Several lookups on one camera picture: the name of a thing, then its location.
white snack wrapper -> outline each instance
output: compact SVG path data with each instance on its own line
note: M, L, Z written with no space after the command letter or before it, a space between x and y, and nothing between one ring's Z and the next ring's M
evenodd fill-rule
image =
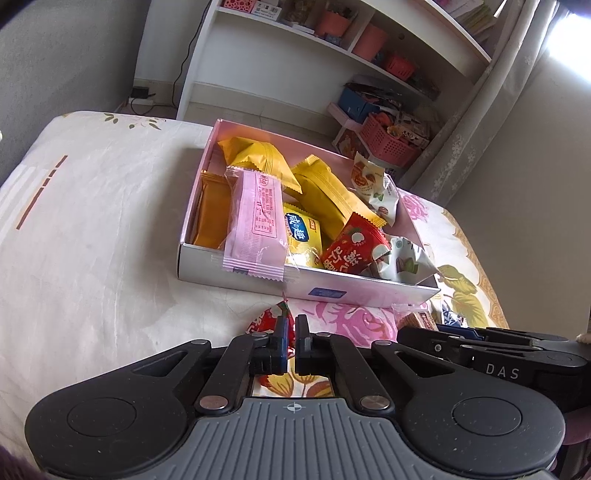
M357 153L351 172L351 181L357 196L367 203L389 226L396 220L398 192L382 167L371 163Z
M417 285L438 272L423 248L403 236L386 235L391 252L370 266L372 275L407 285Z

power adapter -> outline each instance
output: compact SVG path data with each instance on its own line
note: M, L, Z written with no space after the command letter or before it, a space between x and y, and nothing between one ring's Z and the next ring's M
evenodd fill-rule
M149 94L150 94L150 89L148 87L133 87L131 89L130 97L131 98L146 99L146 98L148 98Z

pink basket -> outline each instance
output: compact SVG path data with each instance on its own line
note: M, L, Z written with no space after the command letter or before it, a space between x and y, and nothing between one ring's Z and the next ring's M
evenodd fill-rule
M414 73L416 67L407 59L392 53L384 63L384 70L406 82Z
M225 8L232 8L233 10L240 10L240 12L250 13L255 3L256 0L224 0L223 6Z
M374 157L398 167L406 167L421 154L419 148L412 147L387 133L375 119L374 113L370 113L363 122L359 136Z

floor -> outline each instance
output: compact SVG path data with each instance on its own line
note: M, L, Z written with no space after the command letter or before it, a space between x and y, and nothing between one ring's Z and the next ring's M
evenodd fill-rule
M134 105L134 113L129 105L121 109L121 113L129 115L142 115L149 107L145 105ZM177 111L171 106L155 106L150 112L150 116L159 118L176 118ZM204 103L190 103L187 113L185 114L185 121L194 124L209 125L210 127L216 122L218 118L230 120L239 124L250 125L251 127L262 128L275 134L284 135L286 137L295 138L302 142L315 145L326 150L334 151L331 145L332 138L326 137L317 132L306 130L295 125L278 122L270 118L265 118L250 113L239 112L237 110L230 110L213 105L205 105Z

blue box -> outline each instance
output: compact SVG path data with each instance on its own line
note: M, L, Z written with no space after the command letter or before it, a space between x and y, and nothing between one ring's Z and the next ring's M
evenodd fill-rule
M340 95L339 107L359 124L362 124L370 113L379 112L377 105L366 102L360 94L348 87Z

